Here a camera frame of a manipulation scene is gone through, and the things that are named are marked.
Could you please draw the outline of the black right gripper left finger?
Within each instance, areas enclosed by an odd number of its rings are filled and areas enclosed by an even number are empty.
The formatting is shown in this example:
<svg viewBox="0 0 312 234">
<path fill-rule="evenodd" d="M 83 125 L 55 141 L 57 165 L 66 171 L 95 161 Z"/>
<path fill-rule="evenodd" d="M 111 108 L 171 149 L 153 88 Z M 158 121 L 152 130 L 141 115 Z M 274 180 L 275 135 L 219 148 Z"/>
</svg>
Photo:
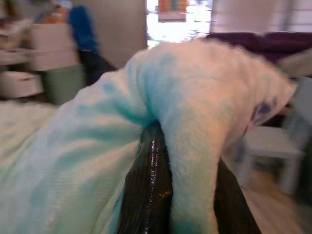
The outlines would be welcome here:
<svg viewBox="0 0 312 234">
<path fill-rule="evenodd" d="M 136 159 L 126 176 L 116 233 L 170 233 L 172 197 L 168 151 L 156 121 L 143 130 Z"/>
</svg>

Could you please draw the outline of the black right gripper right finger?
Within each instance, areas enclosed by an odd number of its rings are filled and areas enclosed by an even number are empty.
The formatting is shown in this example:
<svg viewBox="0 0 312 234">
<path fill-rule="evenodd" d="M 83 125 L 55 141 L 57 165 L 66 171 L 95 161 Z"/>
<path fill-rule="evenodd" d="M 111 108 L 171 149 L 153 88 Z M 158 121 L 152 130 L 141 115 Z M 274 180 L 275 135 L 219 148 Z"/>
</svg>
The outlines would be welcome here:
<svg viewBox="0 0 312 234">
<path fill-rule="evenodd" d="M 220 234 L 261 234 L 236 177 L 222 159 L 218 163 L 214 212 Z"/>
</svg>

